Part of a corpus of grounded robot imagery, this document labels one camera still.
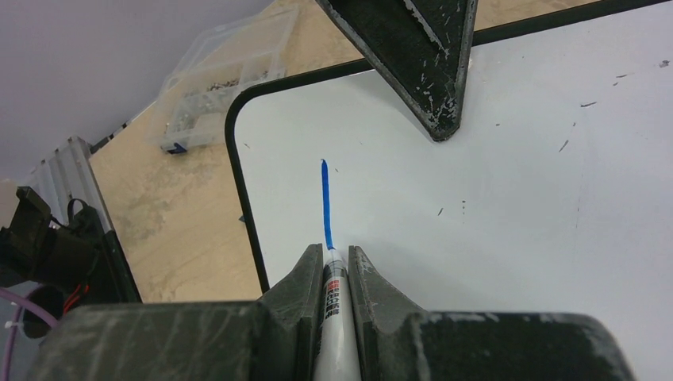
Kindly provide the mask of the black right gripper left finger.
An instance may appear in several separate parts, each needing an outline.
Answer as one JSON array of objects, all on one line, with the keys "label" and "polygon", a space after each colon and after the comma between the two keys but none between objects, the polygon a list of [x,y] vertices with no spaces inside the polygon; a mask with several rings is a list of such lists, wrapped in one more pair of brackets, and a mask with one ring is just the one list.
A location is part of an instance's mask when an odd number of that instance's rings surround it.
[{"label": "black right gripper left finger", "polygon": [[323,248],[252,301],[79,307],[45,338],[30,380],[309,380]]}]

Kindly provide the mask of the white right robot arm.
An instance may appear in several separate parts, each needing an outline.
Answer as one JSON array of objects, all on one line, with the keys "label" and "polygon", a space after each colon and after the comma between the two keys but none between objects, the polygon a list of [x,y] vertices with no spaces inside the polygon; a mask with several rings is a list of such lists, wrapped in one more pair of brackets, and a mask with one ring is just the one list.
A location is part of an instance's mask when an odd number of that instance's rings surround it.
[{"label": "white right robot arm", "polygon": [[[31,188],[1,196],[1,296],[44,334],[30,380],[632,380],[617,342],[581,314],[429,312],[362,248],[344,273],[309,245],[253,301],[143,304],[91,206],[61,225]],[[14,297],[54,288],[41,306]]]}]

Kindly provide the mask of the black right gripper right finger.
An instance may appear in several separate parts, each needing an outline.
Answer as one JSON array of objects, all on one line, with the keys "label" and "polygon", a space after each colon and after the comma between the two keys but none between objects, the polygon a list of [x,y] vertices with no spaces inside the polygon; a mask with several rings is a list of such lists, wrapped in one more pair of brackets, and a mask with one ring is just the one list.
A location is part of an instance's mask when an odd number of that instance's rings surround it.
[{"label": "black right gripper right finger", "polygon": [[366,380],[632,380],[609,330],[583,314],[427,311],[348,250]]}]

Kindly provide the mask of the black framed whiteboard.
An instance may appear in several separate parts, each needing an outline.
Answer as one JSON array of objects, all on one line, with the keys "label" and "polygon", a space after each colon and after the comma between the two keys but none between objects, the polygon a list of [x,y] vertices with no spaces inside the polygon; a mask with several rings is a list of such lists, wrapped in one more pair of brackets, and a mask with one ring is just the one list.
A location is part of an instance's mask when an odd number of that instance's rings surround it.
[{"label": "black framed whiteboard", "polygon": [[358,245],[427,310],[587,314],[672,377],[672,4],[602,1],[475,35],[461,125],[427,137],[364,62],[253,87],[225,123],[260,274]]}]

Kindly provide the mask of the white blue whiteboard marker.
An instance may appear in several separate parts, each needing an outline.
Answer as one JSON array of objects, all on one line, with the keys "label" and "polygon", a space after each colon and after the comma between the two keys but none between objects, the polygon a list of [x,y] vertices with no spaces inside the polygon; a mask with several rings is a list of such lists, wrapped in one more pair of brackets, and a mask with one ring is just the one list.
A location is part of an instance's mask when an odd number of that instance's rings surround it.
[{"label": "white blue whiteboard marker", "polygon": [[314,380],[360,380],[360,360],[347,263],[334,248],[323,268],[320,339]]}]

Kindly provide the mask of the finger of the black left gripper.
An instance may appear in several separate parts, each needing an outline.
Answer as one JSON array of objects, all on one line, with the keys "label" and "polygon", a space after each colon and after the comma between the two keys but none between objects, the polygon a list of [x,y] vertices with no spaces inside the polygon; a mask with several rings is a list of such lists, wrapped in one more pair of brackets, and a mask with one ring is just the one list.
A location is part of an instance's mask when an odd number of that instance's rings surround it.
[{"label": "finger of the black left gripper", "polygon": [[476,1],[321,0],[318,5],[441,142],[460,128]]}]

